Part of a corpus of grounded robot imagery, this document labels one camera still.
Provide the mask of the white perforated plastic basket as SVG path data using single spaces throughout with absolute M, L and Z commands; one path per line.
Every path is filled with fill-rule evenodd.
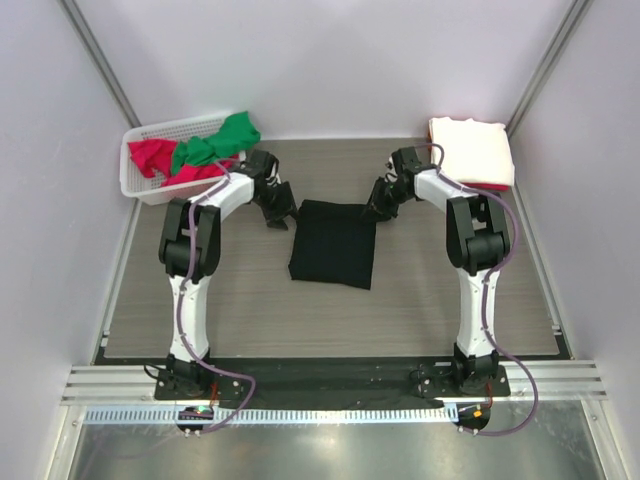
M 121 192 L 150 206 L 200 193 L 230 172 L 261 137 L 246 111 L 134 128 L 122 140 Z

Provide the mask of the green t shirt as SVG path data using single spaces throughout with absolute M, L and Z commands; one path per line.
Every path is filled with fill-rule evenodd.
M 177 175 L 185 165 L 205 167 L 217 160 L 231 158 L 260 140 L 261 132 L 253 125 L 247 111 L 232 114 L 214 134 L 193 136 L 186 142 L 179 142 L 172 155 L 171 175 Z

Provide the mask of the black t shirt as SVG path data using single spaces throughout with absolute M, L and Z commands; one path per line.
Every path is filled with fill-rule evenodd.
M 369 290 L 376 224 L 363 219 L 362 204 L 302 202 L 288 269 L 293 280 Z

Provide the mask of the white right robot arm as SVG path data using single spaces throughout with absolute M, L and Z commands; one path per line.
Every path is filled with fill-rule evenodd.
M 426 201 L 445 214 L 445 247 L 460 285 L 460 324 L 448 380 L 473 395 L 498 376 L 494 312 L 497 280 L 512 242 L 512 211 L 501 197 L 449 178 L 439 164 L 424 164 L 414 147 L 394 151 L 364 207 L 365 221 L 389 221 L 409 200 Z

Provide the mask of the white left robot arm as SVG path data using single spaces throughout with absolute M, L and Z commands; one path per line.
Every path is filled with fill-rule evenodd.
M 297 216 L 291 186 L 279 176 L 279 160 L 254 150 L 223 169 L 221 180 L 187 199 L 169 202 L 159 245 L 159 260 L 173 297 L 173 336 L 156 377 L 160 400 L 200 399 L 220 375 L 208 363 L 208 290 L 222 252 L 222 224 L 239 207 L 257 205 L 269 228 L 286 230 Z

